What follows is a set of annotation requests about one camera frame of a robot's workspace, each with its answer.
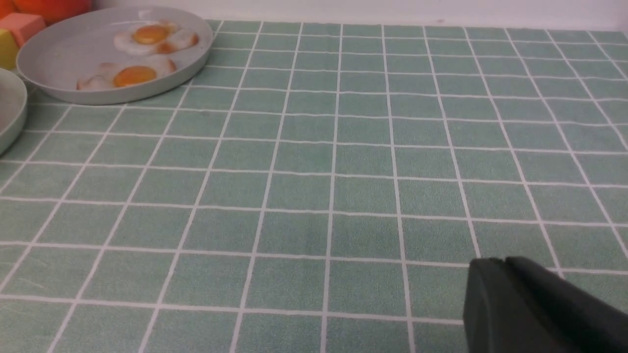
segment egg yolk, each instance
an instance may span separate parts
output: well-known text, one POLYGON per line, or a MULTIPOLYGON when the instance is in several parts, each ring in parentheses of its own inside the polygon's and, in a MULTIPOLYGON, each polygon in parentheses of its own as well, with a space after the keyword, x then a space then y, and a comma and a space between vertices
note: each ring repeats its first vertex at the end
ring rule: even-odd
POLYGON ((141 84, 157 78, 157 72, 147 66, 130 66, 114 77, 116 87, 127 87, 141 84))
POLYGON ((163 26, 152 24, 138 28, 133 33, 133 39, 140 44, 155 44, 168 37, 170 32, 163 26))

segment bowl rim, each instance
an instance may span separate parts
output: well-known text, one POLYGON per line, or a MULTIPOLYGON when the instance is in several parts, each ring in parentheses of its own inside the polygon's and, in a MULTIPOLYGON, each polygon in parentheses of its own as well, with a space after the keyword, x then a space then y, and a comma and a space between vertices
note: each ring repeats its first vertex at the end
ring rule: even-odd
POLYGON ((0 68, 0 81, 7 79, 7 77, 8 77, 8 80, 15 80, 19 82, 18 85, 24 95, 24 101, 22 102, 22 105, 17 115, 15 115, 14 117, 11 117, 10 118, 11 122, 6 126, 6 128, 0 131, 0 136, 4 135, 4 133, 9 131, 9 129, 11 129, 14 124, 17 124, 17 122, 19 121, 19 117, 24 113, 24 110, 26 109, 26 103, 28 102, 28 89, 26 88, 26 84, 24 83, 24 80, 22 80, 22 78, 20 78, 18 75, 16 75, 12 71, 0 68))
MULTIPOLYGON (((187 15, 192 15, 197 17, 199 20, 201 20, 202 22, 204 22, 207 25, 206 30, 208 30, 209 33, 209 37, 210 37, 210 44, 208 46, 208 48, 206 49, 204 55, 206 55, 209 50, 212 47, 212 44, 214 42, 215 39, 215 33, 211 27, 211 25, 209 24, 209 22, 206 19, 201 18, 199 15, 191 12, 191 11, 185 11, 184 9, 180 9, 180 8, 174 8, 171 6, 157 6, 157 5, 130 5, 130 6, 115 6, 113 8, 105 8, 105 9, 97 9, 95 11, 90 11, 88 13, 84 13, 84 14, 80 14, 78 16, 74 16, 68 19, 65 19, 61 22, 57 22, 47 28, 45 28, 43 31, 37 33, 35 36, 33 36, 33 38, 36 38, 38 36, 40 36, 43 32, 45 32, 46 30, 48 30, 49 28, 52 27, 61 27, 61 26, 68 26, 69 23, 72 23, 76 18, 89 18, 89 17, 98 17, 98 16, 102 16, 103 13, 106 12, 110 12, 110 13, 115 13, 121 10, 121 8, 124 8, 124 10, 126 11, 146 11, 146 10, 151 10, 151 9, 160 9, 160 10, 165 10, 165 11, 174 11, 174 12, 180 12, 180 13, 186 13, 187 15)), ((28 46, 30 41, 27 41, 26 44, 24 44, 24 46, 28 46)), ((28 75, 28 73, 23 72, 22 68, 20 67, 20 63, 22 60, 20 60, 20 56, 22 54, 24 54, 24 50, 20 50, 18 52, 18 56, 16 58, 16 66, 17 69, 19 71, 19 73, 29 82, 32 82, 33 84, 35 84, 38 87, 41 87, 42 89, 48 89, 48 90, 55 90, 57 92, 63 92, 63 93, 76 93, 77 91, 75 89, 66 89, 66 88, 61 88, 61 87, 55 87, 55 86, 51 86, 51 85, 47 85, 44 84, 43 82, 39 81, 39 80, 35 80, 34 78, 32 78, 32 76, 28 75)), ((141 84, 136 84, 136 85, 132 85, 132 86, 128 86, 128 87, 116 87, 114 89, 107 89, 106 91, 90 91, 90 90, 86 90, 83 91, 82 94, 83 95, 97 95, 100 94, 102 92, 132 92, 134 90, 137 90, 138 88, 141 87, 146 87, 149 85, 154 85, 155 83, 159 83, 159 82, 164 82, 167 80, 168 77, 172 76, 173 74, 177 73, 180 71, 180 69, 182 68, 178 68, 177 70, 175 70, 175 72, 170 73, 169 75, 166 75, 164 77, 152 80, 152 81, 148 81, 148 82, 143 82, 141 84)))

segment white wall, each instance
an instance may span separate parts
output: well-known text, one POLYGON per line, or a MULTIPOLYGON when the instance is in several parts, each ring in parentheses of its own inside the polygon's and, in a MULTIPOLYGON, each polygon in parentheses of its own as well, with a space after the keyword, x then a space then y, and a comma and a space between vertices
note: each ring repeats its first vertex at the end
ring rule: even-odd
POLYGON ((173 6, 204 18, 628 31, 627 0, 94 0, 173 6))

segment plate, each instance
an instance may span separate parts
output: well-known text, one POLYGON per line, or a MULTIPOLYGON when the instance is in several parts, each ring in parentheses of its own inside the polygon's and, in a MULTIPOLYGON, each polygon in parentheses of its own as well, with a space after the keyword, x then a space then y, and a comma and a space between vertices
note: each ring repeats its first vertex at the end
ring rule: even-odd
POLYGON ((70 18, 39 32, 20 49, 17 64, 25 79, 56 99, 85 105, 119 104, 163 93, 192 78, 205 65, 213 38, 207 21, 192 13, 161 6, 121 6, 70 18), (133 58, 116 50, 116 33, 162 19, 190 28, 199 37, 196 46, 168 55, 176 64, 175 72, 129 87, 76 89, 77 80, 95 74, 98 64, 133 58))
POLYGON ((27 95, 21 78, 0 68, 0 155, 24 127, 27 95))

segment yellow toy block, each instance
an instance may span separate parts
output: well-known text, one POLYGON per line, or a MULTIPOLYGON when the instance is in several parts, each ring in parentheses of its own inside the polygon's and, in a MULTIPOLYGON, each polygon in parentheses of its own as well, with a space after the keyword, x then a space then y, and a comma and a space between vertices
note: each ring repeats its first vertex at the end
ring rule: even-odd
POLYGON ((15 59, 18 57, 18 45, 11 32, 0 28, 0 67, 6 70, 15 68, 15 59))

